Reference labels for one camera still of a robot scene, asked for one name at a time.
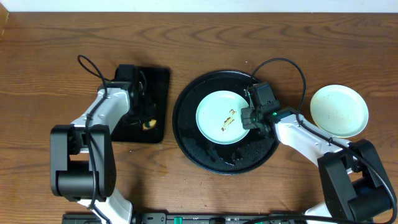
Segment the green yellow sponge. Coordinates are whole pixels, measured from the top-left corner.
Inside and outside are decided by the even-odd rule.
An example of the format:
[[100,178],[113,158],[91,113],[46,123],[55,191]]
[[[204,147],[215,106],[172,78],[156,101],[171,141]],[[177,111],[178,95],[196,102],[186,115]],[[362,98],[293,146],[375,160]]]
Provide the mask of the green yellow sponge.
[[151,119],[149,121],[145,121],[142,124],[142,130],[143,131],[148,131],[150,129],[154,129],[157,125],[157,120],[156,119]]

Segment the mint plate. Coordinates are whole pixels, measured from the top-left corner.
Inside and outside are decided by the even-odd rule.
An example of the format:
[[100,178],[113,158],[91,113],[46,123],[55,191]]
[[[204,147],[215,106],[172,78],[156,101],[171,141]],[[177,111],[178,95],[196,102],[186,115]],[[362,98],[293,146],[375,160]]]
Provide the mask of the mint plate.
[[197,107],[198,129],[213,143],[236,143],[249,133],[241,121],[241,110],[248,106],[247,101],[235,92],[222,90],[210,93]]
[[320,88],[311,99],[310,113],[320,129],[339,138],[358,135],[369,121],[363,97],[344,85]]

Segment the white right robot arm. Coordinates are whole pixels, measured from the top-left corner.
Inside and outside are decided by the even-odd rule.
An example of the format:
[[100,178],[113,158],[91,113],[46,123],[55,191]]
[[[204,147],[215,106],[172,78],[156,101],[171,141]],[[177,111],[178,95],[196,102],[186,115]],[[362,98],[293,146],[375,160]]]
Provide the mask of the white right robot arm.
[[271,220],[306,223],[369,223],[390,210],[397,220],[397,198],[374,145],[365,139],[336,138],[309,123],[295,110],[249,106],[241,110],[244,129],[290,146],[313,162],[320,174],[324,202],[303,215],[277,215]]

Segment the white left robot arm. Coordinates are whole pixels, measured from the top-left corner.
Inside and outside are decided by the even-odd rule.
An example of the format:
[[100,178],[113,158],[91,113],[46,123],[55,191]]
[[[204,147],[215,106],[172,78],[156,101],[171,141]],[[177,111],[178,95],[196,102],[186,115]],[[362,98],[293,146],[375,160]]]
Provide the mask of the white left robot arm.
[[92,211],[101,223],[135,223],[133,205],[116,190],[111,133],[139,104],[139,81],[104,82],[90,107],[50,132],[50,187]]

